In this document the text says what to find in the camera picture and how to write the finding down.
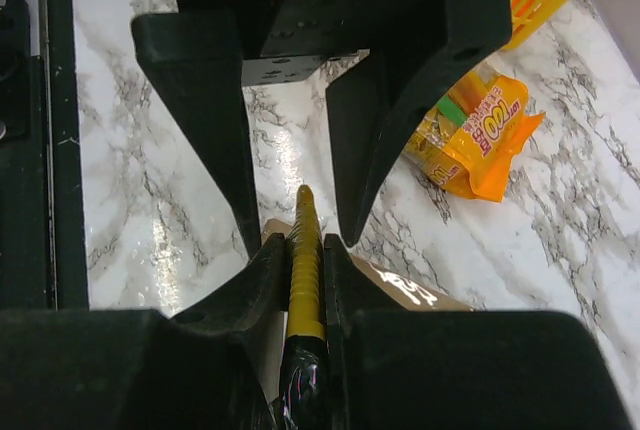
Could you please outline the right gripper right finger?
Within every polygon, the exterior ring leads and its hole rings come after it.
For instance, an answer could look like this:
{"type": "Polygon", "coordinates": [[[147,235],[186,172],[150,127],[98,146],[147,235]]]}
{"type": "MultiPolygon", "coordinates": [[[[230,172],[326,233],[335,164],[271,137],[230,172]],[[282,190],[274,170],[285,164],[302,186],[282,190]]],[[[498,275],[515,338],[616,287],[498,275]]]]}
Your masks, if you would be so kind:
{"type": "Polygon", "coordinates": [[[584,325],[552,311],[412,311],[324,241],[336,429],[624,429],[584,325]]]}

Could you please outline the brown cardboard express box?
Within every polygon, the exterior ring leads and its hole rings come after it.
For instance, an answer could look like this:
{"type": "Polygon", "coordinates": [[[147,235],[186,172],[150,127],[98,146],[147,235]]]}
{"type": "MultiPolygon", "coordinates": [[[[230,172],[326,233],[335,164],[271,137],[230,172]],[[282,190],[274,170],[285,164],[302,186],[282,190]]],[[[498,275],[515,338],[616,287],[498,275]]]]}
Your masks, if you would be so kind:
{"type": "MultiPolygon", "coordinates": [[[[355,334],[355,315],[372,311],[468,311],[469,306],[436,290],[429,289],[405,276],[394,273],[346,251],[341,239],[329,236],[327,256],[323,255],[321,267],[321,302],[325,330],[338,326],[338,343],[329,348],[336,352],[338,362],[332,365],[340,375],[339,382],[353,399],[389,399],[393,393],[405,398],[416,391],[417,385],[402,372],[409,371],[415,363],[411,354],[395,356],[387,362],[374,362],[384,356],[383,346],[391,350],[416,350],[410,343],[417,332],[410,330],[400,340],[393,339],[395,325],[386,318],[378,321],[381,334],[360,341],[349,342],[347,335],[355,334]]],[[[276,284],[276,310],[288,310],[291,260],[285,251],[285,269],[281,281],[276,284]]],[[[326,330],[326,340],[333,336],[326,330]]]]}

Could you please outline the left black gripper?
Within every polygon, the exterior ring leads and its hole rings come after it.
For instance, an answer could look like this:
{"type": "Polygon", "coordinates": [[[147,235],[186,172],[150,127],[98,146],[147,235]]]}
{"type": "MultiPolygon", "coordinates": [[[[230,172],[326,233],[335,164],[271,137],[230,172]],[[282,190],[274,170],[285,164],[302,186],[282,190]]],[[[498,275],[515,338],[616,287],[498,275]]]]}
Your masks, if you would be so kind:
{"type": "Polygon", "coordinates": [[[512,34],[509,0],[177,1],[185,13],[133,18],[136,59],[229,204],[250,256],[261,236],[241,77],[245,86],[303,81],[327,61],[369,50],[326,89],[340,235],[352,247],[427,111],[512,34]],[[235,18],[188,12],[215,6],[235,18]]]}

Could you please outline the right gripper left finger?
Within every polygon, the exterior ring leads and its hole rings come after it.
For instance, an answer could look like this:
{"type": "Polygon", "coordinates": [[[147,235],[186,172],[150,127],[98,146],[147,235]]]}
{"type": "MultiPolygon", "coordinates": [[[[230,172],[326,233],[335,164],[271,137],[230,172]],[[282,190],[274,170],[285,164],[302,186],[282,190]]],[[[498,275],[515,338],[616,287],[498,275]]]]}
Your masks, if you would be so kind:
{"type": "Polygon", "coordinates": [[[272,429],[260,382],[285,240],[173,317],[142,310],[1,315],[5,429],[272,429]]]}

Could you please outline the yellow utility knife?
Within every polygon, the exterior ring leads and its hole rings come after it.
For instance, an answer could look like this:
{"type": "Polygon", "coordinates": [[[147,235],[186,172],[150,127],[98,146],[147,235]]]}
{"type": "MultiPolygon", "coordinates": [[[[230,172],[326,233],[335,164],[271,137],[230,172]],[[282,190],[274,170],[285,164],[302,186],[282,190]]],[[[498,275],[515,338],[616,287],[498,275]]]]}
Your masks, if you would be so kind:
{"type": "Polygon", "coordinates": [[[326,429],[328,357],[321,302],[322,242],[311,188],[297,191],[286,239],[291,260],[288,320],[279,379],[284,429],[326,429]]]}

